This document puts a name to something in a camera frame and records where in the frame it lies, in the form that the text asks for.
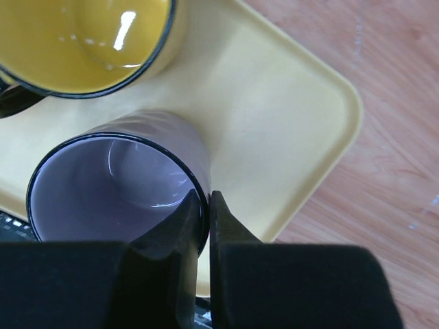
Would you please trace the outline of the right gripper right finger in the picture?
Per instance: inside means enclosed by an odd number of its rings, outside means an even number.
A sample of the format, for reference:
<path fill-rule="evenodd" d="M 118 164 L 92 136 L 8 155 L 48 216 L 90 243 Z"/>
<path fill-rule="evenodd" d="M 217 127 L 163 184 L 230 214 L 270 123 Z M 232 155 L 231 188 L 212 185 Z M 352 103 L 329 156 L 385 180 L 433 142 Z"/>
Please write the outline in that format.
<path fill-rule="evenodd" d="M 263 243 L 210 199 L 214 328 L 402 328 L 377 258 L 336 244 Z"/>

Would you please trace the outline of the purple ceramic mug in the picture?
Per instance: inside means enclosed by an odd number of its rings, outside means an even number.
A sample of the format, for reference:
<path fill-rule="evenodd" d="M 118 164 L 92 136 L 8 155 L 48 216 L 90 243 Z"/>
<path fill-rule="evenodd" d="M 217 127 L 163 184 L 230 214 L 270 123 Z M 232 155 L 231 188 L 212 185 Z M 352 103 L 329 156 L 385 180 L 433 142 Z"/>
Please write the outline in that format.
<path fill-rule="evenodd" d="M 131 242 L 189 191 L 200 203 L 199 249 L 209 235 L 209 152 L 176 114 L 139 110 L 70 138 L 38 163 L 26 195 L 39 241 Z"/>

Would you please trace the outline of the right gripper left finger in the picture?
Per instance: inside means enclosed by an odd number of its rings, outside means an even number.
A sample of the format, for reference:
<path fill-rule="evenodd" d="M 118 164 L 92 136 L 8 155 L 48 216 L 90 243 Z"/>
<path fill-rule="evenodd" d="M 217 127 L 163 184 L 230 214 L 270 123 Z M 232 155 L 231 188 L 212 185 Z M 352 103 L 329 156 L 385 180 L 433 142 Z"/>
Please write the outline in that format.
<path fill-rule="evenodd" d="M 2 328 L 192 328 L 200 238 L 194 191 L 131 243 L 1 245 Z"/>

